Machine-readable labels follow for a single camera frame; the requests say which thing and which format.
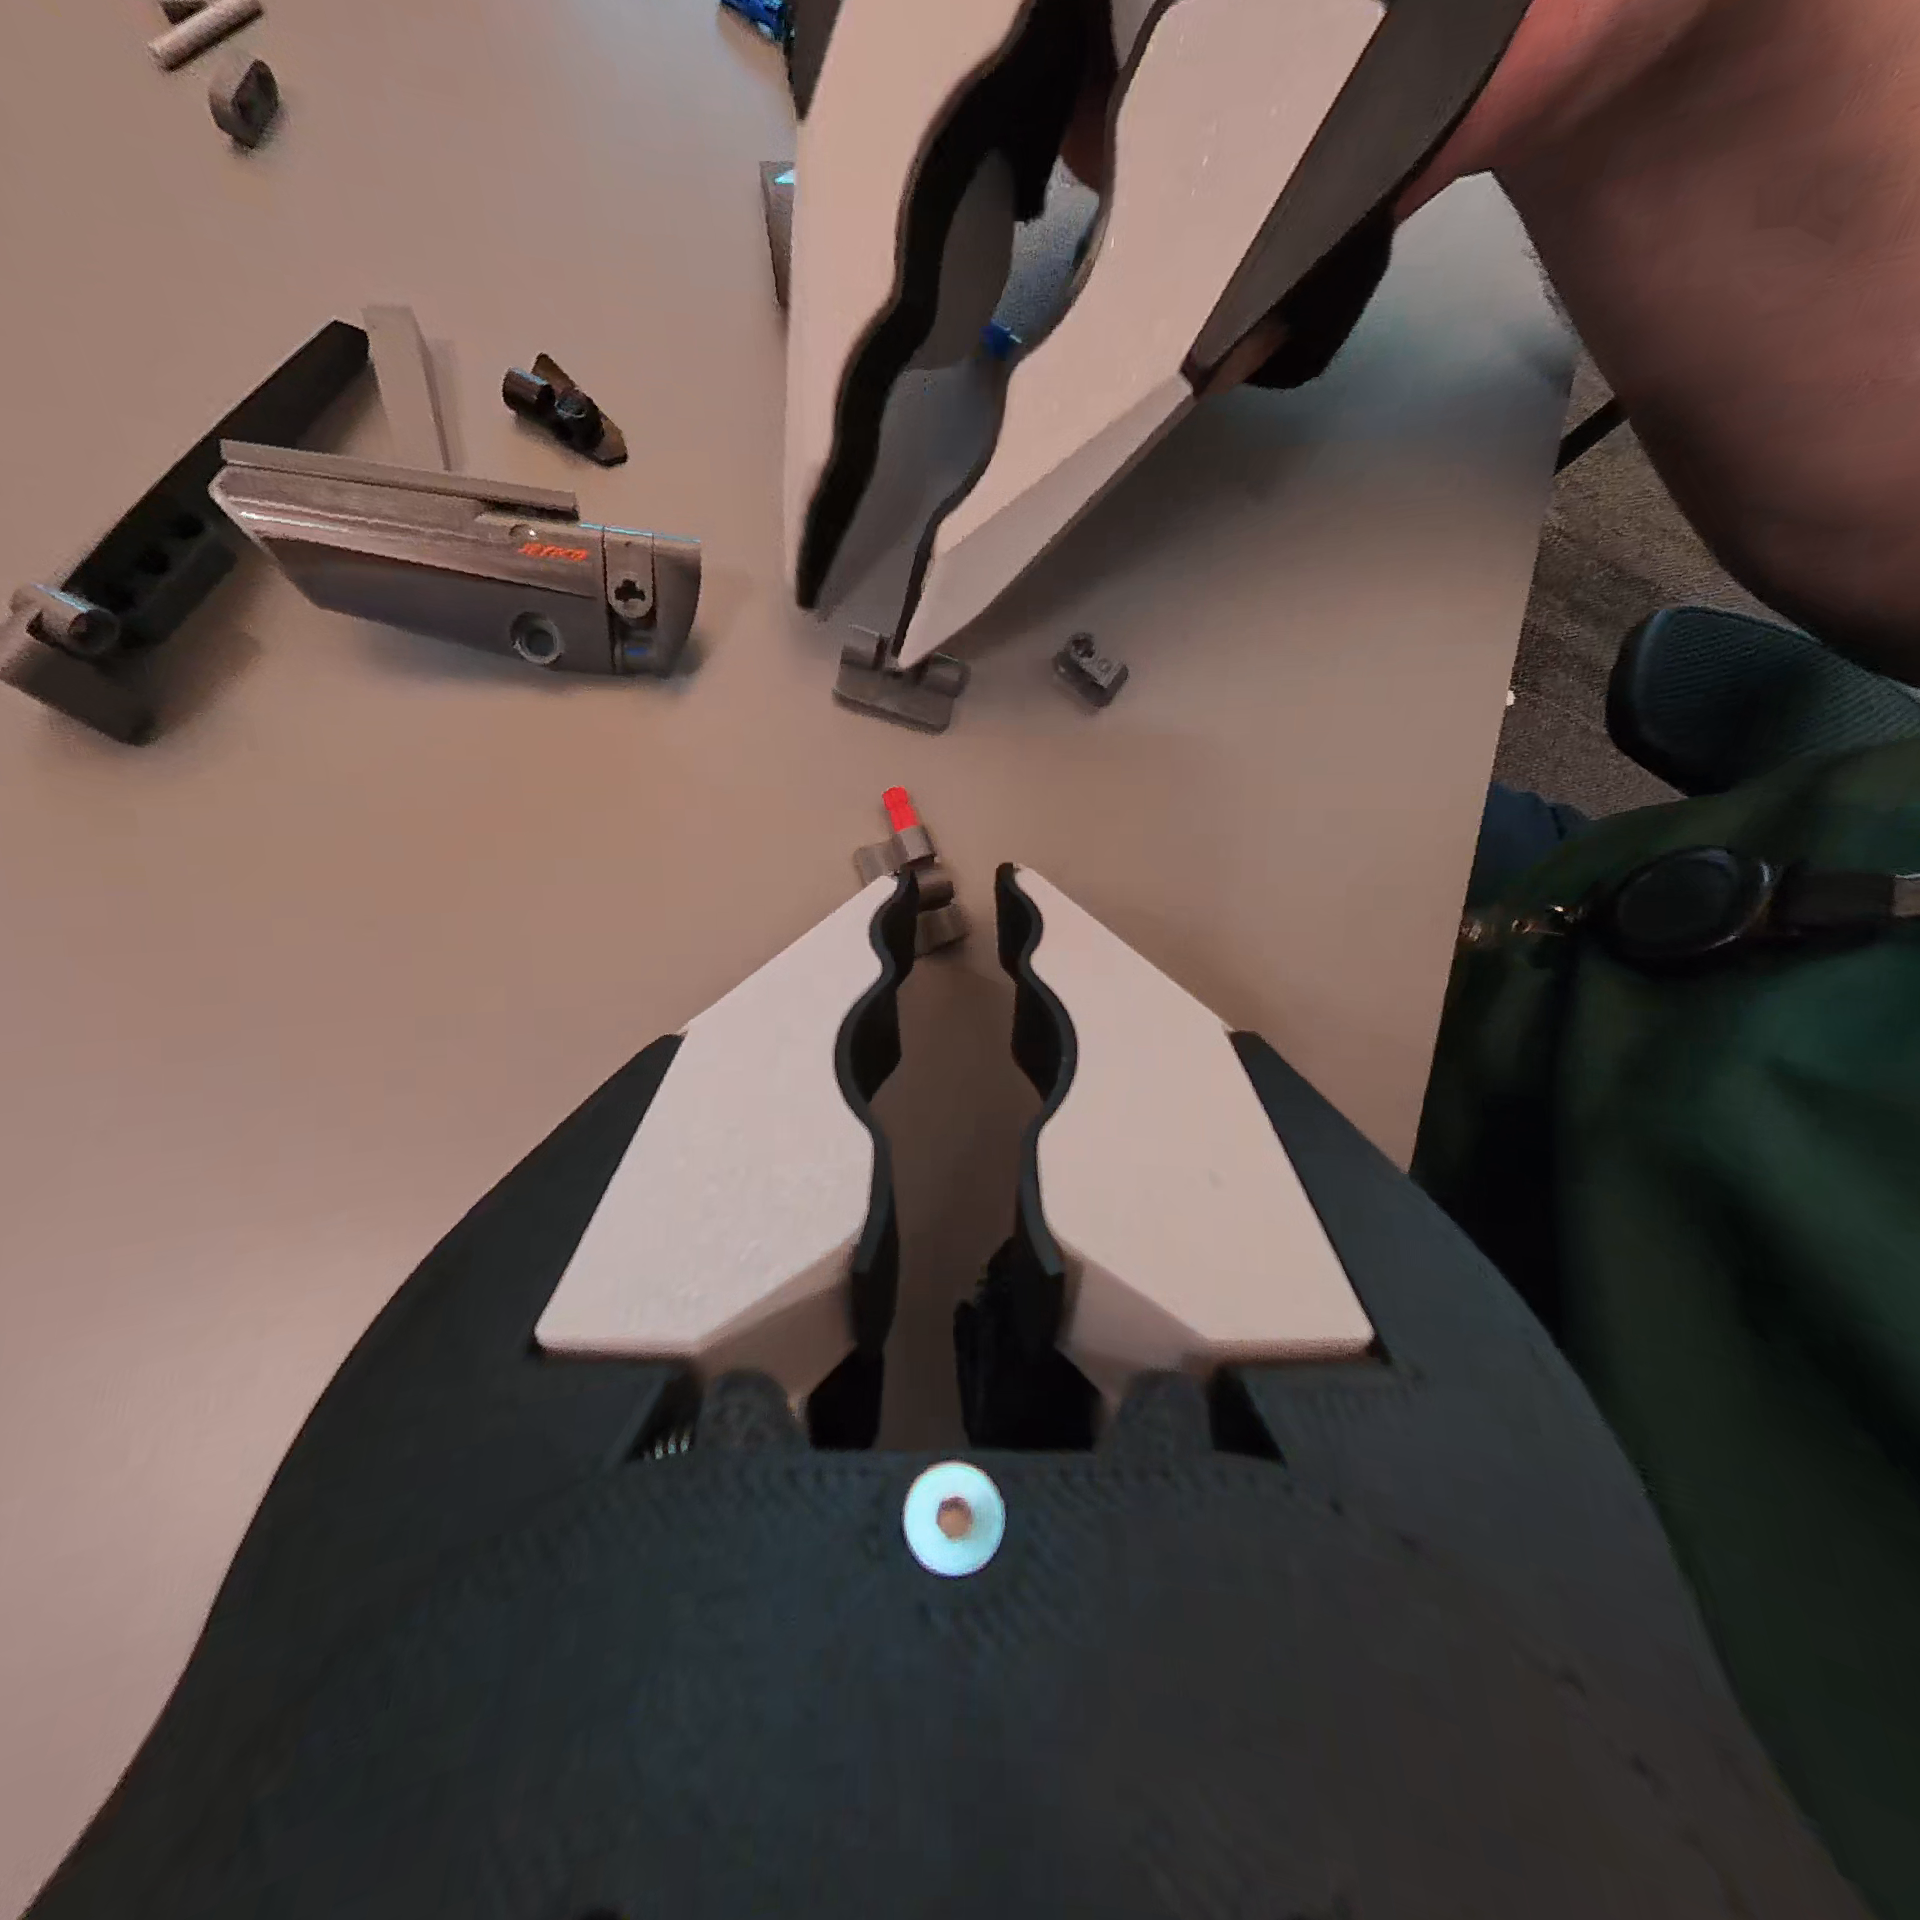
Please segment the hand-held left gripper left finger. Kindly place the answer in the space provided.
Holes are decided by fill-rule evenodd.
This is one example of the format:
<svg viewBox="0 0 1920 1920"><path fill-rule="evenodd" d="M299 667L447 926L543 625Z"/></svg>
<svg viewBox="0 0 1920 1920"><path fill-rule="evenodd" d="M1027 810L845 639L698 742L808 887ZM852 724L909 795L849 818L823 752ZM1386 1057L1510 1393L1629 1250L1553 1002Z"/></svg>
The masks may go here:
<svg viewBox="0 0 1920 1920"><path fill-rule="evenodd" d="M543 1352L758 1373L788 1400L895 1327L901 1226L872 1102L901 1067L919 882L869 882L696 1014L539 1323Z"/></svg>

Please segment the person's right forearm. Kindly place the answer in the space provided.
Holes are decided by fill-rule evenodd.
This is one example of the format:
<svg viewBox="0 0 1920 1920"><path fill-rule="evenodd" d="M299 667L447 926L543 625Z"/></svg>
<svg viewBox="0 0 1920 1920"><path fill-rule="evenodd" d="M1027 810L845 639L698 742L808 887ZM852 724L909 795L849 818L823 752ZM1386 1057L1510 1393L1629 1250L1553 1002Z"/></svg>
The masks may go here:
<svg viewBox="0 0 1920 1920"><path fill-rule="evenodd" d="M1915 686L1918 7L1704 7L1500 186L1725 572Z"/></svg>

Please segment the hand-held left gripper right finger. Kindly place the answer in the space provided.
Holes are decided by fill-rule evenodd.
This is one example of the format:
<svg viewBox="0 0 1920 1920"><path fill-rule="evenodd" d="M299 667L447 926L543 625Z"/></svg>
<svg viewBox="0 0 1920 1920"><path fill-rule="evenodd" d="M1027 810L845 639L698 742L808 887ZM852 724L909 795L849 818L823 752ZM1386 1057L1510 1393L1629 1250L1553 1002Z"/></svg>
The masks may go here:
<svg viewBox="0 0 1920 1920"><path fill-rule="evenodd" d="M1099 1390L1367 1356L1376 1328L1225 1019L1039 870L995 887L1042 1100L1016 1203L1041 1340Z"/></svg>

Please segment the black mesh office chair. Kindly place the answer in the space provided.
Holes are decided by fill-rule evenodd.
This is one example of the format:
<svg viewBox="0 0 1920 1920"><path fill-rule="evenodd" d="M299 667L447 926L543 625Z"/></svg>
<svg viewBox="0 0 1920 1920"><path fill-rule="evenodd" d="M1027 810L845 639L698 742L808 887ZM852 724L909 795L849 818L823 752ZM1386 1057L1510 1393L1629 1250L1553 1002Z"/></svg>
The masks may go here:
<svg viewBox="0 0 1920 1920"><path fill-rule="evenodd" d="M1796 628L1699 604L1657 611L1622 639L1603 723L1622 757L1686 799L1918 739L1907 686Z"/></svg>

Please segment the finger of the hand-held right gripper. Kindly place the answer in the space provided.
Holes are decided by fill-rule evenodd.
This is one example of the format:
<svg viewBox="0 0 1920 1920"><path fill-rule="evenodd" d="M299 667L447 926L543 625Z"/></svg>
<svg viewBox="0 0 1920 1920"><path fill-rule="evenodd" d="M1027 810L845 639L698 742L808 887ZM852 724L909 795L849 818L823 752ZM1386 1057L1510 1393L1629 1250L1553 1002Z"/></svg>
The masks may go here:
<svg viewBox="0 0 1920 1920"><path fill-rule="evenodd" d="M782 541L823 613L905 372L967 359L1117 80L1115 7L795 4Z"/></svg>
<svg viewBox="0 0 1920 1920"><path fill-rule="evenodd" d="M988 613L1192 412L1188 352L1385 21L1374 3L1179 3L1140 29L1099 232L1010 375L984 468L929 532L902 664Z"/></svg>

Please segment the grey lego panel assembly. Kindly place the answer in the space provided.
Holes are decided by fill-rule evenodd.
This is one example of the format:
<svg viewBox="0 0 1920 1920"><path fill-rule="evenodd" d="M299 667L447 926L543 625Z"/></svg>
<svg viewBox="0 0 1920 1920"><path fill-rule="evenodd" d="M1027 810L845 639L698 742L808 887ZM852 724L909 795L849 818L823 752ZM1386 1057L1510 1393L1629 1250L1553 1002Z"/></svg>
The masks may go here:
<svg viewBox="0 0 1920 1920"><path fill-rule="evenodd" d="M593 523L572 492L277 445L218 453L208 499L318 611L543 674L680 667L698 541Z"/></svg>

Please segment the light grey lego axle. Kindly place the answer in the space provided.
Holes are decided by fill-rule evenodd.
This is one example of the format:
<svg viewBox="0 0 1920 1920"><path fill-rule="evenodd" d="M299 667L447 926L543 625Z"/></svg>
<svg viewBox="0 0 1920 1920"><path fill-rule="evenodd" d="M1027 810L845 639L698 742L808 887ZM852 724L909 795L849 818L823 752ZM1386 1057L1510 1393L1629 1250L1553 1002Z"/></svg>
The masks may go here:
<svg viewBox="0 0 1920 1920"><path fill-rule="evenodd" d="M149 52L162 75L173 75L251 29L266 13L266 4L257 0L158 3L158 11L164 29L149 45Z"/></svg>

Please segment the person's right hand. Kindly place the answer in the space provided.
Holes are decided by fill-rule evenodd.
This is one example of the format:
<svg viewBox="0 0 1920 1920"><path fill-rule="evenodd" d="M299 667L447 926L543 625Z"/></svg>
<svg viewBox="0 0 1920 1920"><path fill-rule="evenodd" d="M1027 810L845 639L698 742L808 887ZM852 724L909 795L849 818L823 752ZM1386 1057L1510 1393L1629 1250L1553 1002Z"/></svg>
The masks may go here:
<svg viewBox="0 0 1920 1920"><path fill-rule="evenodd" d="M1641 82L1692 31L1704 3L1533 3L1500 61L1439 153L1403 189L1397 224L1461 181L1508 184L1622 91Z"/></svg>

